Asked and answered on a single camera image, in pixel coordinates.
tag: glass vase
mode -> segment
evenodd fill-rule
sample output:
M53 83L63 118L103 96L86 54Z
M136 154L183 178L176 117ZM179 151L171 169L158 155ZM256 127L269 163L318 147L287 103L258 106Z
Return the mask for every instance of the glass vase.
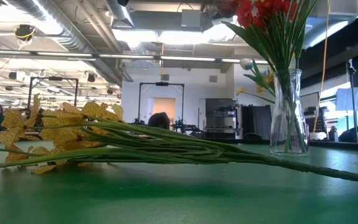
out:
M306 122L299 97L301 74L302 71L296 69L274 73L276 99L270 138L270 152L273 154L308 154Z

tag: green tabletop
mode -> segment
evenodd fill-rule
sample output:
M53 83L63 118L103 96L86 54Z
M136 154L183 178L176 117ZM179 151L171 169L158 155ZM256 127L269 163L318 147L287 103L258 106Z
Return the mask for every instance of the green tabletop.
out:
M242 147L269 153L268 146ZM286 159L358 172L358 152L310 151L309 157ZM0 152L0 162L4 156ZM279 167L96 164L42 175L29 170L0 169L0 223L358 224L357 182Z

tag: green table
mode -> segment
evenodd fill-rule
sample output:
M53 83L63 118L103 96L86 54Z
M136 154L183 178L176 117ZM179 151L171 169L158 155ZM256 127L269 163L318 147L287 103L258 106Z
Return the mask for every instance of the green table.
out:
M358 152L310 151L289 159L358 172ZM358 183L255 164L0 169L0 223L358 223Z

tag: doorway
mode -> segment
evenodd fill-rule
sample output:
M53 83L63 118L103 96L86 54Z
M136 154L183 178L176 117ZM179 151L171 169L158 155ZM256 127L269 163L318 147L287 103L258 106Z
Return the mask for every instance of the doorway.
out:
M153 98L153 113L166 112L170 124L175 124L175 99L174 98Z

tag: ceiling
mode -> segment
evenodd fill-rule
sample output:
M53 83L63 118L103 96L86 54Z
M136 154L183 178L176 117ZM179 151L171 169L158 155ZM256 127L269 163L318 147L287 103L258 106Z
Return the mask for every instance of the ceiling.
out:
M13 6L7 6L4 2L32 2L33 0L0 0L0 49L4 50L34 50L34 51L49 51L49 52L67 52L75 51L68 49L62 43L62 34L51 34L45 30L45 21L40 22L39 19L34 18L31 12L19 11ZM72 40L80 40L88 46L93 52L105 53L134 53L135 50L131 46L131 40L142 40L143 34L132 33L130 36L120 37L118 31L123 30L138 30L145 31L141 28L141 24L145 26L167 27L170 25L180 27L183 9L191 9L194 11L202 11L201 14L201 31L202 42L192 43L194 39L190 38L190 43L175 43L156 44L152 41L141 42L143 53L152 55L180 55L180 56L197 56L197 57L230 57L230 58L262 58L254 49L250 48L244 41L236 37L231 30L223 26L220 19L214 19L217 15L216 3L217 0L187 0L182 2L179 0L130 0L127 10L133 20L138 19L140 27L125 27L121 19L111 17L111 5L106 4L109 0L48 0L39 1L44 5L53 5L49 11L42 11L59 14L58 22L65 22L69 27L67 34L77 34ZM169 15L168 17L159 17L159 15ZM51 20L51 17L45 16L46 20ZM236 18L228 19L231 22L236 22ZM13 35L13 32L21 24L30 24L37 28L30 42L23 43ZM161 39L165 30L153 29ZM309 32L310 38L313 37L313 32ZM179 41L186 39L180 34L174 36ZM6 104L14 101L17 106L17 99L25 99L29 91L28 77L37 77L45 74L46 77L57 76L63 78L77 78L79 79L79 96L84 98L84 101L105 101L107 103L115 103L120 100L121 92L119 86L123 80L131 81L130 74L126 74L125 69L137 67L148 69L150 67L170 67L170 68L216 68L226 72L229 68L227 64L211 63L211 62L182 62L182 61L160 61L152 60L116 60L116 59L98 59L98 64L95 62L78 61L75 58L70 60L43 60L43 59L23 59L23 58L0 58L0 100L6 99ZM12 80L9 79L11 72L19 72L25 74L27 79ZM90 83L87 81L87 74L95 74L95 81ZM57 98L67 99L72 97L74 90L69 88L73 83L68 81L55 82L44 80L46 85L60 86L64 91L60 93L51 93L47 91L46 85L39 84L35 87L34 92L39 92L45 96L61 95ZM4 85L12 85L13 90L5 90ZM114 93L107 94L107 89L112 88ZM58 106L58 100L51 100L50 106Z

